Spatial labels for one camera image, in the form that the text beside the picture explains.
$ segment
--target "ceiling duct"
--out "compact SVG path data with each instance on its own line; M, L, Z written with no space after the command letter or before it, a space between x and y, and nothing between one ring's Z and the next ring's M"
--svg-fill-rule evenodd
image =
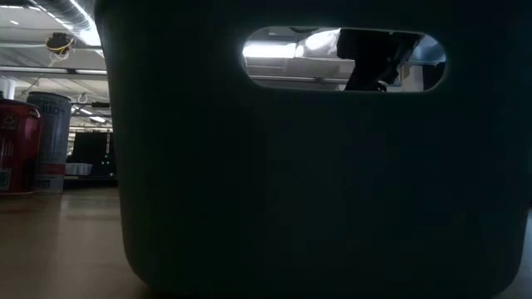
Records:
M95 0L29 0L88 46L100 46L94 23Z

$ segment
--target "red can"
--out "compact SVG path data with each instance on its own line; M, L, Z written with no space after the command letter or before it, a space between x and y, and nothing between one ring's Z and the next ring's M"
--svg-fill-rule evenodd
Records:
M35 105L0 99L0 195L33 191L41 126Z

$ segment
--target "silver can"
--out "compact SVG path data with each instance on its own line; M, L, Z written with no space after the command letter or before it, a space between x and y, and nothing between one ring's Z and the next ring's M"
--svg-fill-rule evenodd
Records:
M39 107L42 114L35 191L47 194L60 193L65 180L71 117L70 99L47 92L30 92L27 102Z

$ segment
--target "table surface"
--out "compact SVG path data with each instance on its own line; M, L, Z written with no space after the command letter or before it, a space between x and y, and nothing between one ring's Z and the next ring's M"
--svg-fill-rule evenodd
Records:
M497 299L532 298L531 226L520 272ZM0 298L162 297L126 261L118 189L0 198Z

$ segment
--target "dark green storage bin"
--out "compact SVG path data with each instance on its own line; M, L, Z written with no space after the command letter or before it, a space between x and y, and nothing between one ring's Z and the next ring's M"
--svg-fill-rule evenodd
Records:
M100 1L135 272L181 295L501 292L531 183L532 26L505 7ZM417 94L263 88L239 54L272 25L425 32L446 75Z

